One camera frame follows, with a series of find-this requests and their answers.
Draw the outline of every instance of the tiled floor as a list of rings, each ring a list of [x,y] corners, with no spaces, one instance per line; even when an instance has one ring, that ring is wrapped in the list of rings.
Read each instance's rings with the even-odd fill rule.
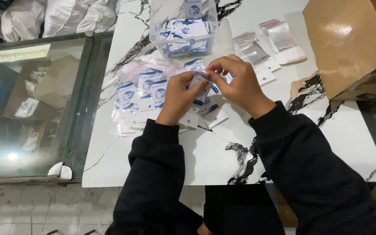
[[[0,235],[103,235],[122,187],[8,186],[0,189]],[[180,201],[203,215],[204,186],[184,186]],[[287,235],[295,229],[286,229]]]

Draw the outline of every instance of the person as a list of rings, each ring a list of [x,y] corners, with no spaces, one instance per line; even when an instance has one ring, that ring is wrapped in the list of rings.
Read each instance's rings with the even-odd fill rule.
[[[252,116],[253,147],[298,218],[296,234],[376,234],[365,180],[332,152],[313,121],[265,96],[251,64],[235,55],[212,61],[206,71],[226,99]],[[220,75],[228,72],[230,84]],[[131,170],[105,234],[285,234],[262,185],[206,187],[204,219],[178,202],[185,164],[176,123],[208,84],[187,90],[194,74],[169,79],[160,115],[133,140]]]

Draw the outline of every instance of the black cuff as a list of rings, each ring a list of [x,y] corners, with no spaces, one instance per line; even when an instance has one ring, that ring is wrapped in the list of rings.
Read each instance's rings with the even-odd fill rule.
[[[178,140],[179,126],[167,126],[155,123],[148,119],[143,131],[143,137],[153,142],[179,144]]]
[[[273,136],[290,125],[292,115],[285,110],[281,101],[276,101],[275,104],[275,108],[267,114],[258,119],[249,119],[249,125],[255,130],[257,136]]]

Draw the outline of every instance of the marble tabletop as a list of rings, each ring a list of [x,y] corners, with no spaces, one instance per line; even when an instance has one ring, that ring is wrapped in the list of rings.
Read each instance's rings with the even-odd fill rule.
[[[276,80],[262,85],[272,100],[281,100],[292,114],[303,113],[313,120],[330,143],[333,152],[367,181],[376,181],[376,147],[355,101],[330,102],[324,94],[321,80],[312,76],[318,69],[302,15],[308,0],[222,0],[218,4],[220,29],[228,29],[235,37],[246,31],[258,34],[259,44],[271,52],[268,38],[258,24],[279,19],[287,21],[297,44],[307,54],[305,61],[282,66],[274,72]],[[146,0],[123,3],[117,19],[106,74],[130,62],[135,56],[153,53],[149,41],[149,10]],[[203,57],[207,65],[226,54],[216,46],[211,56]],[[311,77],[307,82],[299,81]],[[106,84],[111,77],[104,78]],[[306,88],[291,99],[292,82]],[[114,135],[118,123],[111,118],[113,87],[102,89],[91,143],[83,173],[83,187],[122,186],[130,166],[128,153],[132,139]],[[255,133],[248,125],[250,116],[222,97],[213,95],[229,119],[212,128],[200,119],[197,130],[179,135],[185,151],[185,185],[256,184],[271,182],[259,159],[247,153]]]

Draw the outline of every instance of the cardboard box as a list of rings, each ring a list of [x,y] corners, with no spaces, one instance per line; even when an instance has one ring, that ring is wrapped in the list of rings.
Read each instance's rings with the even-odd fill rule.
[[[310,0],[302,13],[327,97],[376,99],[376,0]]]
[[[65,56],[53,61],[42,82],[34,91],[34,97],[56,109],[64,108],[71,98],[79,60]]]
[[[21,103],[29,98],[27,89],[25,88],[25,79],[31,72],[33,63],[27,63],[23,66],[20,74],[18,75],[17,82],[14,85],[13,91],[8,99],[7,106],[5,107],[4,116],[17,119],[15,116]],[[34,113],[29,117],[21,118],[22,120],[47,120],[51,121],[60,117],[60,113],[52,106],[40,101]]]

